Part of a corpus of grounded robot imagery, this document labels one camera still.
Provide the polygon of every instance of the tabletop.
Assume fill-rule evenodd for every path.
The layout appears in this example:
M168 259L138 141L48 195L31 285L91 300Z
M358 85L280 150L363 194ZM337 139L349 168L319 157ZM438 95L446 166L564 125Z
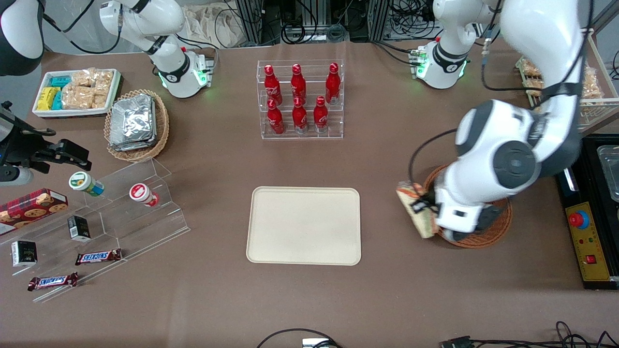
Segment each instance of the tabletop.
M421 41L402 43L416 47ZM498 40L488 83L519 84L519 55ZM396 184L412 151L457 127L472 107L498 98L526 106L522 92L480 83L480 48L451 89L413 80L410 69L371 44L277 45L222 50L213 85L176 99L151 74L146 54L46 54L43 72L90 66L118 69L122 91L150 89L170 115L157 157L171 170L170 192L191 231L46 303L2 268L2 347L254 347L285 328L320 330L349 348L436 347L439 341L555 339L557 320L597 338L619 335L617 293L581 288L578 265L553 178L513 199L508 234L483 250L423 240ZM263 141L256 105L259 59L344 59L344 138ZM92 175L128 165L106 151L103 119L41 120L90 150ZM422 180L456 158L453 136L428 146ZM3 188L2 201L46 187L69 190L76 168L52 165L27 186ZM361 197L361 261L356 266L254 264L245 255L251 193L258 186L355 188ZM265 347L300 347L286 334Z

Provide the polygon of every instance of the bottle cap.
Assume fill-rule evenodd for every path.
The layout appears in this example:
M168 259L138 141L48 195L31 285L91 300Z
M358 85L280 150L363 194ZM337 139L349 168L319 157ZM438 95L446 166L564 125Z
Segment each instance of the bottle cap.
M136 202L142 202L150 196L150 188L145 184L135 184L129 190L129 196Z
M78 191L87 189L91 182L92 176L86 172L75 172L69 178L69 186Z

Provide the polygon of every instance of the snickers wrapper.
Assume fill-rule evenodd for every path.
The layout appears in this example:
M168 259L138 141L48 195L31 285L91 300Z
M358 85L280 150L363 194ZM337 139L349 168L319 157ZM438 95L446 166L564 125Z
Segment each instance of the snickers wrapper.
M28 283L28 291L41 290L47 287L56 287L56 286L63 286L63 285L71 285L72 287L74 287L77 285L78 278L79 277L77 276L77 272L71 273L68 276L61 276L61 277L50 277L50 278L34 277L30 281L30 283Z
M109 251L99 251L98 253L90 253L90 254L77 254L76 266L82 263L96 263L103 261L118 261L123 258L121 254L120 248L109 250Z

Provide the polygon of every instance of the emergency stop button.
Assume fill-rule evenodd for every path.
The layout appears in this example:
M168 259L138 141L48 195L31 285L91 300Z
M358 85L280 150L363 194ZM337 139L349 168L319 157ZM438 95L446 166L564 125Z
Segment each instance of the emergency stop button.
M568 216L568 222L570 225L584 230L589 227L589 215L584 211L577 211Z

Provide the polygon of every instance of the white bottle with red label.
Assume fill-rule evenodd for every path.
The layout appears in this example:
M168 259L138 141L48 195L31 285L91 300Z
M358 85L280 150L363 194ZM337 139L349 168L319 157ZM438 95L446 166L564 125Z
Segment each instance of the white bottle with red label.
M275 134L283 134L286 131L286 127L284 126L282 112L279 111L277 105L275 104L275 100L273 99L269 99L267 106L269 107L269 111L267 111L267 118L269 119L271 129L273 129Z
M340 79L339 66L337 63L331 63L329 66L329 76L327 76L326 87L327 91L325 99L328 104L335 105L340 102Z
M303 74L301 73L301 66L299 64L292 66L292 79L290 79L290 87L292 88L292 97L299 98L301 100L301 104L305 105L307 88L305 77L303 77Z
M150 190L143 183L135 184L129 189L129 197L147 207L154 207L159 203L159 195Z
M295 132L304 134L308 131L307 111L303 107L301 98L293 99L295 107L292 109L292 121L295 123Z
M327 123L327 115L329 110L324 105L324 97L321 95L316 98L316 107L314 108L314 127L318 133L326 133L329 130Z
M269 99L275 100L275 103L279 106L283 101L282 90L279 85L279 80L273 72L273 66L264 66L264 73L266 75L264 78L264 88L267 90L267 96Z

